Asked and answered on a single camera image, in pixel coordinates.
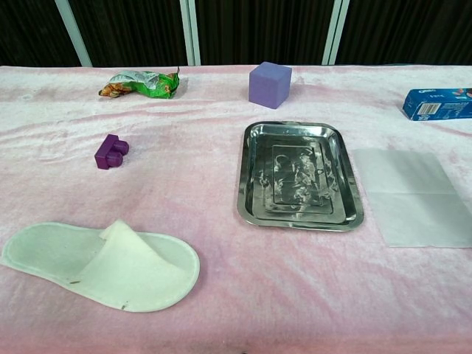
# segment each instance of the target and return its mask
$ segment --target disposable slipper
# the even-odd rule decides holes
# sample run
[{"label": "disposable slipper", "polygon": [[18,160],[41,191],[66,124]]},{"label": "disposable slipper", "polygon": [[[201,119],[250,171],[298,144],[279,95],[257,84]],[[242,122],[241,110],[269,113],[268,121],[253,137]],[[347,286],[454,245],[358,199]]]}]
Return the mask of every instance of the disposable slipper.
[{"label": "disposable slipper", "polygon": [[192,290],[200,271],[198,255],[184,241],[135,233],[123,221],[105,230],[33,225],[12,236],[2,256],[8,267],[130,312],[174,305]]}]

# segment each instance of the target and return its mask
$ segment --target black curtain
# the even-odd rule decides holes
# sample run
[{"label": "black curtain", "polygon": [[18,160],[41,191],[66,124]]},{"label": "black curtain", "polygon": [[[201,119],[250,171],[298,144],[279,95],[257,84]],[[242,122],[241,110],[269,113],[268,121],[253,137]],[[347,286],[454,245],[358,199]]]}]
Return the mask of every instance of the black curtain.
[{"label": "black curtain", "polygon": [[201,63],[321,64],[333,0],[195,0]]},{"label": "black curtain", "polygon": [[80,66],[54,0],[0,0],[0,65]]},{"label": "black curtain", "polygon": [[472,64],[471,0],[350,0],[337,64]]},{"label": "black curtain", "polygon": [[187,65],[177,0],[69,0],[93,66]]}]

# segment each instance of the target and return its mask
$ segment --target chip bag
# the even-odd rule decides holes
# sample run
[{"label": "chip bag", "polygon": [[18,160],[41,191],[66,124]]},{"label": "chip bag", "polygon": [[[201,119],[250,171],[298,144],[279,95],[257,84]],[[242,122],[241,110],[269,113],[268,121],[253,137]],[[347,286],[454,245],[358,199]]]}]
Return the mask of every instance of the chip bag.
[{"label": "chip bag", "polygon": [[125,70],[113,76],[98,94],[115,98],[138,91],[151,98],[171,98],[178,88],[179,71],[180,69],[177,69],[177,72],[165,75],[158,72]]}]

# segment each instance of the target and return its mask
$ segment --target white paper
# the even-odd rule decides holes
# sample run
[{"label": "white paper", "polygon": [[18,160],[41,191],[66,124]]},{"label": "white paper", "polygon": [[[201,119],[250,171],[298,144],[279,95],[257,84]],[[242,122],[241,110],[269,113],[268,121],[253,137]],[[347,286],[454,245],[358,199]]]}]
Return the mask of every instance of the white paper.
[{"label": "white paper", "polygon": [[383,238],[393,247],[472,247],[472,215],[431,153],[355,150]]}]

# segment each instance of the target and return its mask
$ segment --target purple toy block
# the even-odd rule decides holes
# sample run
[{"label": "purple toy block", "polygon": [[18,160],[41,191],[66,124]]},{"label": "purple toy block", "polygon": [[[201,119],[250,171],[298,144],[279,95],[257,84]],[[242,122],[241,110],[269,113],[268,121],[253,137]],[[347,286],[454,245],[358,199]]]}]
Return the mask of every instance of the purple toy block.
[{"label": "purple toy block", "polygon": [[273,109],[279,107],[288,97],[291,77],[292,68],[263,62],[249,74],[249,101]]},{"label": "purple toy block", "polygon": [[123,163],[123,155],[130,150],[127,142],[118,139],[117,135],[109,134],[95,153],[97,167],[107,170],[110,167],[119,167]]}]

